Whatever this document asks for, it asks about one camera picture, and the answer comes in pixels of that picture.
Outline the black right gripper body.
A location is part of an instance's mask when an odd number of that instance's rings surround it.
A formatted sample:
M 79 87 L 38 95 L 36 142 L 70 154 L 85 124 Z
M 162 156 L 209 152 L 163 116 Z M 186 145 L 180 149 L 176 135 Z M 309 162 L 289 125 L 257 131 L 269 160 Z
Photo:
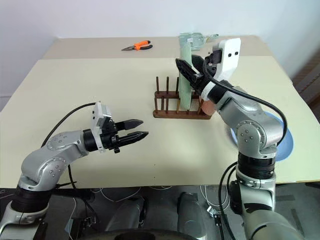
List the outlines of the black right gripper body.
M 213 78 L 217 71 L 217 64 L 219 64 L 222 61 L 222 50 L 216 49 L 214 50 L 210 55 L 206 56 L 204 58 L 204 63 L 207 66 L 207 72 L 208 74 Z M 203 72 L 202 77 L 197 80 L 196 87 L 194 88 L 195 91 L 199 95 L 201 95 L 203 89 L 205 86 L 210 82 L 210 80 L 205 76 L 205 73 Z

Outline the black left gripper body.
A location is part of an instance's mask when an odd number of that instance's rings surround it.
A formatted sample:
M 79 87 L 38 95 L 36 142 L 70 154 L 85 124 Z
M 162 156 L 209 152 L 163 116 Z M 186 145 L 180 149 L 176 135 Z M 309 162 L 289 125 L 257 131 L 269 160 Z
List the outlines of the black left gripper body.
M 112 120 L 106 120 L 101 128 L 100 140 L 104 149 L 113 150 L 115 154 L 120 152 L 118 143 L 118 129 Z

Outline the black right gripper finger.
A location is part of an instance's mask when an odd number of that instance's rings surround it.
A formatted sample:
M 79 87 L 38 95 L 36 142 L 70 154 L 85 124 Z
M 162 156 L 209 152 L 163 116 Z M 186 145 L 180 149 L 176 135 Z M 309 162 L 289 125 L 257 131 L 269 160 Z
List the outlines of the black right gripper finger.
M 176 66 L 178 71 L 188 80 L 188 81 L 198 81 L 201 76 L 197 73 L 191 65 L 181 58 L 175 59 Z
M 203 71 L 203 65 L 204 65 L 204 59 L 199 56 L 199 55 L 192 55 L 191 56 L 191 61 L 192 61 L 192 65 L 193 67 L 201 74 L 204 74 Z

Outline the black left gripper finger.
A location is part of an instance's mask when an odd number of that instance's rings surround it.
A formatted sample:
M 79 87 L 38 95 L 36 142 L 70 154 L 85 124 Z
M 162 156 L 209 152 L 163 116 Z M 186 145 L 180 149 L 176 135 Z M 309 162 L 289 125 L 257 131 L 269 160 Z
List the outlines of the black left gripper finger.
M 149 134 L 148 131 L 136 131 L 136 132 L 129 133 L 125 136 L 118 138 L 117 146 L 123 147 L 123 146 L 134 144 L 144 139 L 148 134 Z
M 130 130 L 142 125 L 144 122 L 139 119 L 129 119 L 115 123 L 117 131 Z

